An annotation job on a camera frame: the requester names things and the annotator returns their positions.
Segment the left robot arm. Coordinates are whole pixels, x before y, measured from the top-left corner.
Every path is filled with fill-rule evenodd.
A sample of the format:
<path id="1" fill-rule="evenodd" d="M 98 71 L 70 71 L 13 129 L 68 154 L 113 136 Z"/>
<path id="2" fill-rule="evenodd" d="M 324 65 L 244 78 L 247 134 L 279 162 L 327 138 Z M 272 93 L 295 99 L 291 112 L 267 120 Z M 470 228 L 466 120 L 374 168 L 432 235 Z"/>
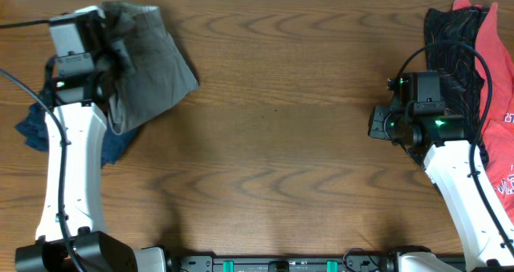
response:
<path id="1" fill-rule="evenodd" d="M 56 54 L 35 100 L 49 144 L 47 189 L 35 243 L 15 252 L 18 271 L 166 271 L 158 246 L 133 250 L 107 233 L 101 150 L 108 118 L 104 82 L 131 69 L 110 14 L 90 6 L 48 21 Z"/>

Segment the grey shorts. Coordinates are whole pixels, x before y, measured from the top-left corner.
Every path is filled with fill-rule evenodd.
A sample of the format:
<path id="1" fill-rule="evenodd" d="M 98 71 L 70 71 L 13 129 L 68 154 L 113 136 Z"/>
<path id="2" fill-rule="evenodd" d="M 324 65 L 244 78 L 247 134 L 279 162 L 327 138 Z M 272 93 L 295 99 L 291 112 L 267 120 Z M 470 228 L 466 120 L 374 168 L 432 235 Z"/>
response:
<path id="1" fill-rule="evenodd" d="M 198 81 L 166 30 L 158 6 L 103 2 L 114 16 L 113 34 L 123 40 L 130 64 L 115 80 L 109 102 L 109 124 L 124 134 L 168 111 Z"/>

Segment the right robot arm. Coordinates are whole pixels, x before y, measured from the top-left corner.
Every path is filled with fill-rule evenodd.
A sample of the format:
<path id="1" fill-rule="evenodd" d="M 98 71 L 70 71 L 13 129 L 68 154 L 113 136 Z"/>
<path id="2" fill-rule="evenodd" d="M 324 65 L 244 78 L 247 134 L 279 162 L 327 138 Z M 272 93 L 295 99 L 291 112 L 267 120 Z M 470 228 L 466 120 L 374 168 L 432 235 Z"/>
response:
<path id="1" fill-rule="evenodd" d="M 487 178 L 471 125 L 449 112 L 434 72 L 389 79 L 390 104 L 370 116 L 370 137 L 404 149 L 441 193 L 463 247 L 467 271 L 513 269 L 513 224 Z"/>

